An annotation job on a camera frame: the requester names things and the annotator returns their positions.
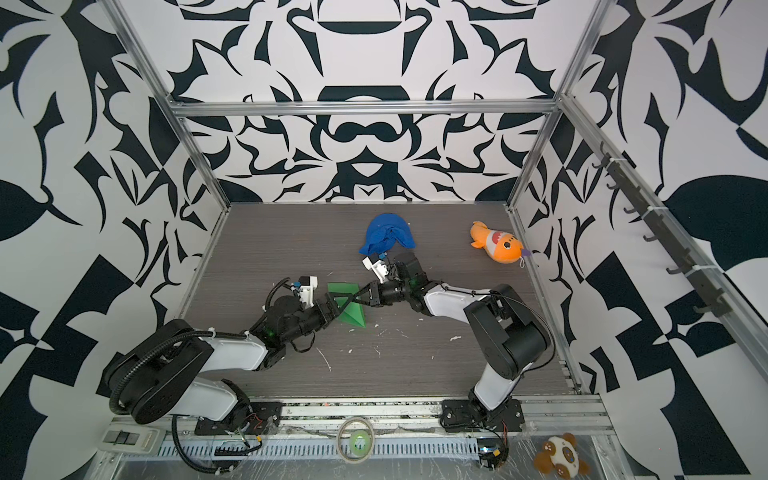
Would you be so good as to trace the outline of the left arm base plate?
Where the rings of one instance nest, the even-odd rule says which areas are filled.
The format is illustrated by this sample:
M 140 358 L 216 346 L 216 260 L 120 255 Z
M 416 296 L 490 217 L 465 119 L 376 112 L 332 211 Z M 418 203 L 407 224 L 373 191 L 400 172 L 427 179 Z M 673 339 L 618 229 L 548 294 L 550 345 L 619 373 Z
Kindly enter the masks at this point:
M 271 426 L 278 426 L 284 404 L 279 401 L 251 402 L 249 406 L 236 405 L 235 408 L 220 421 L 200 418 L 195 426 L 197 436 L 215 436 L 242 433 L 260 435 Z

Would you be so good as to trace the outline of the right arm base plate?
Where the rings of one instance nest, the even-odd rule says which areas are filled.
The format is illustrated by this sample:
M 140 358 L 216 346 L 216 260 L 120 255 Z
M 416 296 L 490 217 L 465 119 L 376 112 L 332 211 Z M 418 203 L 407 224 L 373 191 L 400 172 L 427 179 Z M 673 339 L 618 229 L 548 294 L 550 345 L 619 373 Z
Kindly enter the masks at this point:
M 521 432 L 525 417 L 519 400 L 508 398 L 493 410 L 487 410 L 477 399 L 446 399 L 441 402 L 441 427 L 450 433 L 489 428 L 501 433 Z

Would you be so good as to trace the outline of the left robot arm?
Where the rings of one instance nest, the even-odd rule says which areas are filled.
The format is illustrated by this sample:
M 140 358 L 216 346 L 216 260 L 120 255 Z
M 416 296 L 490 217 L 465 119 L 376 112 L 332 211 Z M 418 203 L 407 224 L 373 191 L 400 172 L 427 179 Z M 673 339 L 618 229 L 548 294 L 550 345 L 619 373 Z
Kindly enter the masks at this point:
M 186 416 L 217 422 L 227 430 L 242 428 L 253 413 L 249 397 L 233 381 L 209 380 L 204 373 L 267 370 L 297 339 L 314 337 L 356 299 L 354 294 L 330 293 L 303 307 L 298 298 L 285 296 L 241 333 L 197 330 L 175 319 L 105 368 L 109 409 L 139 425 Z

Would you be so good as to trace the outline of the green square paper sheet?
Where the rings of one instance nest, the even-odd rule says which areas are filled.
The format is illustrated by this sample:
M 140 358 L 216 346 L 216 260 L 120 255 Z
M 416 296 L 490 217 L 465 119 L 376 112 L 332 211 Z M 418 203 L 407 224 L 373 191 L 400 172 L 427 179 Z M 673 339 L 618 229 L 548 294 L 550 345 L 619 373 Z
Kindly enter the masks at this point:
M 356 283 L 332 282 L 327 285 L 327 291 L 334 296 L 338 306 L 344 306 L 337 320 L 352 327 L 365 328 L 366 321 L 363 306 L 356 301 L 348 300 L 348 296 L 356 294 L 359 290 L 360 287 Z

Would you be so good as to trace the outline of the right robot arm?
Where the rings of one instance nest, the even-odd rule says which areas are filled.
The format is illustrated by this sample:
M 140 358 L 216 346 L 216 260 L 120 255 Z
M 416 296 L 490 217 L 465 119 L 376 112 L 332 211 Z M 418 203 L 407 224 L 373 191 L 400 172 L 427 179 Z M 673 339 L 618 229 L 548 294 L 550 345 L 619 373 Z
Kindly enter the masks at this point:
M 483 414 L 499 409 L 552 345 L 546 322 L 507 284 L 468 289 L 432 280 L 411 252 L 392 262 L 366 257 L 362 263 L 376 280 L 352 296 L 352 302 L 370 307 L 406 302 L 422 315 L 469 325 L 486 361 L 469 401 Z

